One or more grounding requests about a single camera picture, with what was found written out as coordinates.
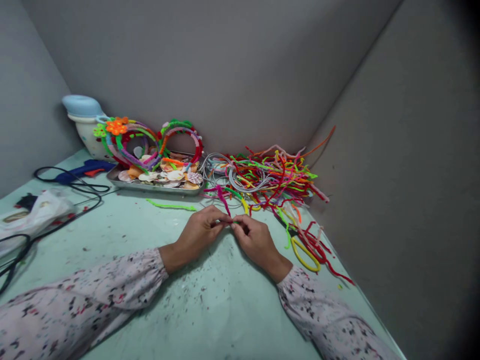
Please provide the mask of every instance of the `table surface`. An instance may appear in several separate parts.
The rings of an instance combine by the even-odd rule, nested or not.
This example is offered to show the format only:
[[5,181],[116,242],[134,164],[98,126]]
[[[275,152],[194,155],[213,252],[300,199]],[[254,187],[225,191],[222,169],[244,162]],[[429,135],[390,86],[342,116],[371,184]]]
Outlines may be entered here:
[[[86,149],[57,166],[73,169],[90,159]],[[58,174],[49,170],[52,178]],[[111,185],[105,173],[89,183]],[[40,194],[49,188],[61,188],[77,211],[95,203],[93,196],[69,187],[33,179],[0,200],[0,214],[26,193]],[[17,271],[0,304],[29,289],[59,277],[127,255],[174,242],[192,214],[183,209],[158,208],[145,199],[161,204],[195,206],[198,210],[212,203],[204,197],[181,197],[156,192],[118,190],[103,197],[103,203],[59,231],[43,238]],[[221,203],[215,204],[222,209]],[[242,214],[241,204],[229,201],[232,215]],[[302,211],[302,223],[312,217]],[[253,212],[253,217],[268,224],[279,251],[301,266],[287,244],[285,229],[270,211]],[[322,241],[332,250],[329,260],[335,270],[347,274],[330,241]],[[337,292],[373,328],[376,334],[402,359],[404,355],[383,327],[358,287],[334,277],[326,266],[318,272],[324,286]],[[278,291],[242,253],[230,228],[197,262],[171,276],[160,288],[148,309],[83,359],[318,359],[319,353],[305,341],[282,309]]]

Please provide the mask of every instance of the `blue glue gun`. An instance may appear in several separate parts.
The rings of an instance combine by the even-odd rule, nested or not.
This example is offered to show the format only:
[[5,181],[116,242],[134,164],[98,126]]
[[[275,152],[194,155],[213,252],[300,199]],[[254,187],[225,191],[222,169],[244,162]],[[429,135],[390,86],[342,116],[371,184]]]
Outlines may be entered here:
[[[102,171],[110,171],[115,167],[114,163],[101,161],[101,160],[87,160],[85,161],[84,165],[81,167],[77,167],[73,170],[69,170],[72,174],[75,174],[79,178],[84,176],[94,177],[95,174],[102,172]],[[55,181],[62,185],[68,185],[75,181],[76,178],[70,175],[67,172],[63,172],[55,178]]]

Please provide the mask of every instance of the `orange flower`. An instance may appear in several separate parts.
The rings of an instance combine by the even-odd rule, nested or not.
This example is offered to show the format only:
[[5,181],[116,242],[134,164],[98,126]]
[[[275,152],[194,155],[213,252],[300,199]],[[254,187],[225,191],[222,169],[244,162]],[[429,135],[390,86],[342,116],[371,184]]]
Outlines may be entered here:
[[109,133],[112,133],[113,135],[118,136],[120,134],[125,134],[127,132],[127,127],[125,125],[122,125],[122,122],[118,120],[107,121],[106,130]]
[[121,122],[124,125],[127,125],[129,123],[129,118],[126,116],[122,118],[116,117],[115,120]]

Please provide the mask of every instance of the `white plastic bag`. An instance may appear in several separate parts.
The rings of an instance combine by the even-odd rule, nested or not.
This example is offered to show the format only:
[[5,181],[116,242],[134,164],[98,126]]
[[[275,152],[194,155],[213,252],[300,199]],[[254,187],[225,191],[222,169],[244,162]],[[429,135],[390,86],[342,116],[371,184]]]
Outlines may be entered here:
[[[27,234],[34,238],[55,219],[74,213],[75,206],[59,189],[42,192],[36,199],[30,213],[18,209],[1,215],[0,239],[15,234]],[[0,242],[0,258],[9,254],[25,242],[22,236]]]

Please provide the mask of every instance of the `gray wall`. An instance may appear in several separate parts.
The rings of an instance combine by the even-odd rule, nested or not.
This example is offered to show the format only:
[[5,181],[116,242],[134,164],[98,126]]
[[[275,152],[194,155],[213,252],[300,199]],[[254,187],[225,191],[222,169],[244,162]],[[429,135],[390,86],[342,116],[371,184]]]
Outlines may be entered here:
[[60,107],[69,88],[20,0],[0,1],[0,198],[81,148]]
[[73,93],[209,151],[298,150],[399,0],[24,0]]
[[465,359],[478,314],[480,52],[455,3],[405,0],[311,143],[337,125],[313,213],[413,360]]

